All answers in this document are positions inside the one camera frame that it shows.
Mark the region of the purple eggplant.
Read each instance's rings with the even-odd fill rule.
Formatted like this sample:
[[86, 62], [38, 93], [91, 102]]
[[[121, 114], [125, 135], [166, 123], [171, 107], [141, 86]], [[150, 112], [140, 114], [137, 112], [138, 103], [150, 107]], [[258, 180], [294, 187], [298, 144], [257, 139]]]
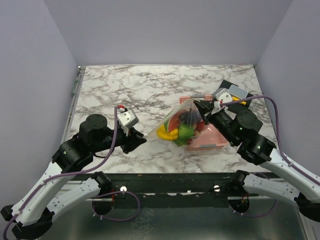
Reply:
[[193, 120], [192, 115], [192, 111], [184, 111], [179, 114], [178, 119], [182, 124], [189, 125]]

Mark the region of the yellow bell pepper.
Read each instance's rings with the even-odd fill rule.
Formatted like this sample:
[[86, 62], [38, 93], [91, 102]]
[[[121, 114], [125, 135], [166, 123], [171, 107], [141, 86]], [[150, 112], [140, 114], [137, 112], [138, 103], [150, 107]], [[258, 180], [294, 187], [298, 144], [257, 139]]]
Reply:
[[165, 128], [158, 128], [156, 130], [156, 135], [158, 138], [165, 141], [175, 141], [178, 138], [179, 131], [177, 128], [173, 129], [170, 132], [167, 132]]

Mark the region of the clear zip top bag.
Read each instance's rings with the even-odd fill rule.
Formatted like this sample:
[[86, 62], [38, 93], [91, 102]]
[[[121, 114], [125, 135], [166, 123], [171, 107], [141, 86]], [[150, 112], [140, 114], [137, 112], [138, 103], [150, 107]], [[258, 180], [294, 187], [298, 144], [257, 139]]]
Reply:
[[204, 120], [194, 101], [193, 98], [189, 98], [173, 109], [147, 134], [147, 139], [173, 142], [179, 147], [190, 145], [205, 128]]

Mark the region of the green round fruit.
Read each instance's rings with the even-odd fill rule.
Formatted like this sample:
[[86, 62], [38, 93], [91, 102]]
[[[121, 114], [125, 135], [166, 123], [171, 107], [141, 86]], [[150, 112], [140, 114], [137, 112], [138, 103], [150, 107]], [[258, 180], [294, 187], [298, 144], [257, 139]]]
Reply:
[[174, 140], [174, 143], [177, 146], [187, 145], [189, 140], [195, 136], [195, 129], [192, 125], [181, 124], [178, 127], [178, 136], [177, 139]]

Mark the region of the watermelon slice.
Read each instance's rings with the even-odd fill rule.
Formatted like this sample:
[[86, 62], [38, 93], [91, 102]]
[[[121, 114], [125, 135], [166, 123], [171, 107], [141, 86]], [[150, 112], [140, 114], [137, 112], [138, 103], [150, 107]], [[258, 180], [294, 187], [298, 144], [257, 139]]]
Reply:
[[179, 117], [178, 116], [172, 116], [170, 119], [168, 119], [164, 123], [164, 130], [169, 133], [173, 131], [174, 129], [177, 129], [180, 125]]

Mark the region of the red cherry bunch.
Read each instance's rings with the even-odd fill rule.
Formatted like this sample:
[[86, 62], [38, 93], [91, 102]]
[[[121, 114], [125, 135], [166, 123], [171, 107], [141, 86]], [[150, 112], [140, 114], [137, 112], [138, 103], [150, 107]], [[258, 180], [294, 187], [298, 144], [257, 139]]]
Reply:
[[204, 122], [197, 112], [192, 111], [192, 122], [189, 125], [194, 127], [194, 136], [196, 136], [202, 131]]

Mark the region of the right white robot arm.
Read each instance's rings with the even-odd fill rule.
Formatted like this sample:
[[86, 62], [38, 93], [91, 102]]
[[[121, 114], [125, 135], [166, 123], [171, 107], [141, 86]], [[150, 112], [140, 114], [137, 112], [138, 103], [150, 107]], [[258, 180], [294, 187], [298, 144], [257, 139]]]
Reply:
[[212, 124], [245, 161], [265, 168], [283, 181], [263, 179], [252, 173], [237, 171], [229, 189], [240, 196], [244, 192], [287, 202], [299, 212], [318, 222], [320, 220], [320, 178], [291, 159], [275, 144], [259, 133], [263, 123], [250, 110], [240, 111], [234, 118], [224, 110], [224, 103], [194, 100], [205, 123]]

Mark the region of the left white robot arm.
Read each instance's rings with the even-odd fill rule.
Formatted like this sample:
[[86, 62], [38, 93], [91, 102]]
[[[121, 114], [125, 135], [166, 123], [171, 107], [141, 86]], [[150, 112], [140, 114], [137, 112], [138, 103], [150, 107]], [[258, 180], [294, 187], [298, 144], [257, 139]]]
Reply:
[[93, 162], [94, 155], [121, 147], [128, 154], [147, 140], [134, 128], [139, 122], [131, 111], [115, 114], [114, 128], [106, 117], [89, 115], [71, 139], [63, 142], [53, 155], [48, 168], [28, 194], [14, 205], [4, 206], [0, 213], [13, 224], [12, 233], [18, 240], [35, 240], [46, 233], [53, 221], [76, 204], [94, 197], [106, 197], [112, 190], [112, 181], [101, 171], [95, 172], [79, 186], [57, 196], [61, 188], [76, 175], [86, 173], [84, 167]]

